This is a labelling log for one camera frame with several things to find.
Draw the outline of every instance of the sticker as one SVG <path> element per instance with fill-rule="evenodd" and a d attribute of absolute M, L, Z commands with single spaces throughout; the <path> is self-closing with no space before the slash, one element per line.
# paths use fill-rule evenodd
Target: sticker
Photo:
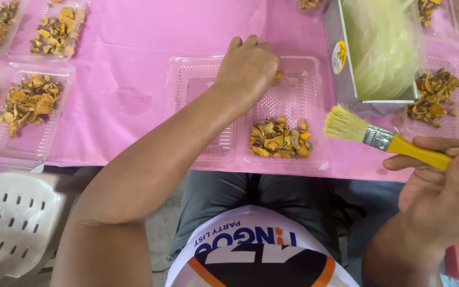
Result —
<path fill-rule="evenodd" d="M 345 67 L 346 63 L 346 44 L 345 41 L 339 41 L 332 52 L 332 70 L 334 74 L 339 74 Z"/>

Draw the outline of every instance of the white plastic chair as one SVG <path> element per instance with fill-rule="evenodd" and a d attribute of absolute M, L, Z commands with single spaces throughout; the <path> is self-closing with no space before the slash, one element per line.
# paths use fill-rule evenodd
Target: white plastic chair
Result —
<path fill-rule="evenodd" d="M 59 245 L 76 196 L 90 180 L 47 173 L 0 174 L 0 286 L 21 284 L 41 271 Z"/>

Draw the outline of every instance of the forearm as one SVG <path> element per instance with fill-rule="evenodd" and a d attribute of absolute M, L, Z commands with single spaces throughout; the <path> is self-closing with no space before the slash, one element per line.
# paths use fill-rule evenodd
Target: forearm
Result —
<path fill-rule="evenodd" d="M 241 115 L 223 93 L 212 86 L 120 153 L 86 188 L 76 211 L 102 223 L 154 212 L 203 149 Z"/>
<path fill-rule="evenodd" d="M 401 215 L 383 225 L 369 242 L 362 261 L 367 287 L 442 286 L 439 264 L 444 250 L 420 243 L 405 231 Z"/>

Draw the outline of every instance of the table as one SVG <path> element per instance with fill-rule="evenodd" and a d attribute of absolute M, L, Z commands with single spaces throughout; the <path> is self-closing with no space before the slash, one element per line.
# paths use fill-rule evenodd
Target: table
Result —
<path fill-rule="evenodd" d="M 459 71 L 459 42 L 451 40 L 447 15 L 434 17 L 435 23 L 437 37 L 427 40 L 426 53 L 452 61 Z M 164 85 L 172 57 L 223 55 L 233 36 L 250 34 L 272 43 L 279 55 L 317 57 L 326 111 L 335 104 L 322 22 L 301 16 L 293 0 L 93 1 L 77 54 L 68 62 L 77 72 L 46 164 L 107 164 L 164 120 Z M 392 116 L 371 122 L 393 128 Z M 379 150 L 329 141 L 326 164 L 317 170 L 243 160 L 197 162 L 193 167 L 386 181 L 406 181 L 411 173 L 385 170 L 381 162 L 389 155 Z M 452 263 L 459 269 L 459 247 Z"/>

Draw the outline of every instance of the metal tin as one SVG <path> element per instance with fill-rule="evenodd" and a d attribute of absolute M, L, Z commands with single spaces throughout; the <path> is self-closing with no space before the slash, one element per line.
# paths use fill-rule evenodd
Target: metal tin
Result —
<path fill-rule="evenodd" d="M 346 62 L 340 72 L 336 71 L 332 75 L 335 100 L 338 104 L 345 105 L 359 116 L 384 116 L 411 104 L 419 98 L 419 91 L 415 81 L 412 86 L 396 100 L 381 101 L 359 101 L 357 89 L 355 88 L 354 70 L 351 62 L 351 55 L 348 49 L 348 39 L 346 36 L 345 20 L 341 0 L 332 0 L 323 16 L 325 34 L 327 36 L 327 47 L 329 61 L 334 65 L 333 49 L 344 41 L 346 45 Z"/>

